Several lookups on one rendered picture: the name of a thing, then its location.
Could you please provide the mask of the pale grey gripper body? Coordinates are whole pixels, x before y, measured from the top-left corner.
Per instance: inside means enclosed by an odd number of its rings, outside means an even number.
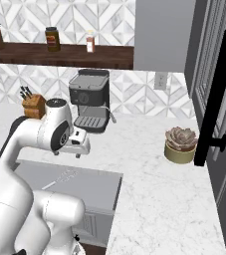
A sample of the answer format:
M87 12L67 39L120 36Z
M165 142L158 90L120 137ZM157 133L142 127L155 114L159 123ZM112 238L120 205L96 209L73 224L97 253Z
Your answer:
M90 140L86 138L83 142L68 139L65 143L56 141L53 143L53 151L73 153L73 154L89 154L91 150Z

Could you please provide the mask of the silver whisk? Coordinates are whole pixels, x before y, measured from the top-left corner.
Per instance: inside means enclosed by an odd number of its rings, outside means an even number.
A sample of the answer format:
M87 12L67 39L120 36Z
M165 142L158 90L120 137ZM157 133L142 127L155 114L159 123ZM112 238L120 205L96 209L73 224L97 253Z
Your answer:
M55 180L53 180L50 183L48 183L47 185L43 186L42 189L47 190L50 187L52 187L58 183L67 182L71 178L74 178L76 175L77 175L77 172L75 170L67 169L64 172L62 172Z

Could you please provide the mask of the open grey drawer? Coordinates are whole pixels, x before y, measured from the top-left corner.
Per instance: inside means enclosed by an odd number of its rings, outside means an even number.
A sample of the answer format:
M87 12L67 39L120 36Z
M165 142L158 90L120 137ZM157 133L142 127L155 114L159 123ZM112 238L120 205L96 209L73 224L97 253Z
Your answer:
M85 216L73 227L73 232L80 237L82 243L107 247L121 187L121 174L29 160L19 160L15 172L26 180L32 189L40 190L67 169L75 170L77 175L46 191L65 193L82 199L86 206Z

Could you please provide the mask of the wooden knife block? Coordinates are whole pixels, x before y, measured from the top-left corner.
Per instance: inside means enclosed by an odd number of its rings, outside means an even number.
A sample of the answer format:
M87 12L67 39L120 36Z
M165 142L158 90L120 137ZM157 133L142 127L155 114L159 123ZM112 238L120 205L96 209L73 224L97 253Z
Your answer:
M40 120L45 114L46 100L40 94L33 94L22 102L24 114L31 119Z

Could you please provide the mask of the black and grey coffee machine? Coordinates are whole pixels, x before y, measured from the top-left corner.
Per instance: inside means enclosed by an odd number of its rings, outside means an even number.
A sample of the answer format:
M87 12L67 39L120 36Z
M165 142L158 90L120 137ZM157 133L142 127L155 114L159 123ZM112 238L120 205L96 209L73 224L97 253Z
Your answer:
M103 133L109 121L115 122L110 109L110 72L81 69L69 81L71 104L78 108L74 125L90 133Z

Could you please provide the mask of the succulent plant in yellow pot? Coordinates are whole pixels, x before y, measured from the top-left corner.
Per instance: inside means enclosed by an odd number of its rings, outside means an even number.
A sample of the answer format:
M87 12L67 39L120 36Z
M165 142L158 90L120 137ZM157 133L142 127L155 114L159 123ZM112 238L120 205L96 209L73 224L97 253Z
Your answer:
M190 128L173 127L165 132L165 157L174 163L189 163L195 153L198 139Z

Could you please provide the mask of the dark amber jar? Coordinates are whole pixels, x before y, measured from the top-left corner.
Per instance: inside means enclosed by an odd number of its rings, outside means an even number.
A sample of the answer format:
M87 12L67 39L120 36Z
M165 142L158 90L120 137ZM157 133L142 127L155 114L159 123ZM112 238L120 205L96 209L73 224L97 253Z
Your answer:
M45 31L47 47L49 52L61 50L59 32L56 27L47 27Z

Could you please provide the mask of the dark grey tall cabinet door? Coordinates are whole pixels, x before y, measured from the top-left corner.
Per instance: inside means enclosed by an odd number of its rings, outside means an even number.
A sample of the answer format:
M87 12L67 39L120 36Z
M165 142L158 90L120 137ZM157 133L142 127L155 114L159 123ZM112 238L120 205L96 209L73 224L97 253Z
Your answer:
M188 51L185 80L200 129L226 31L226 0L196 0ZM226 90L213 137L226 134ZM226 247L226 147L210 146L203 166L208 167L213 195Z

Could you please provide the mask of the dark wooden wall shelf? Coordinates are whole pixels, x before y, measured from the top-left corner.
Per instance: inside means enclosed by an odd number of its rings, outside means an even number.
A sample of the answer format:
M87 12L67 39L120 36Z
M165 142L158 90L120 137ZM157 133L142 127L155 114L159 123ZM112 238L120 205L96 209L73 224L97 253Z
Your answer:
M59 52L49 52L46 44L6 43L0 50L0 64L132 70L133 47L63 44Z

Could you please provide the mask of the white wall socket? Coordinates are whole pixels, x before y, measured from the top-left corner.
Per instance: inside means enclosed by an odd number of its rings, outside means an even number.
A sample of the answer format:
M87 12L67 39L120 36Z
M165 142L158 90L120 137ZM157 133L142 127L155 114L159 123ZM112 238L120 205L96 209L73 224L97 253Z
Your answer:
M167 84L167 72L156 72L154 76L154 88L156 90L166 90L166 84Z

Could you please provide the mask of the grey wall cupboard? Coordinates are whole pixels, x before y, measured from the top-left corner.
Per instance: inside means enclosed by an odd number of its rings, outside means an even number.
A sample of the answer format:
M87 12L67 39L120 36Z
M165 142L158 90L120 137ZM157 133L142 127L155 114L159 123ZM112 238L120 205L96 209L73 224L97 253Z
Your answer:
M133 68L177 72L185 67L196 0L136 0Z

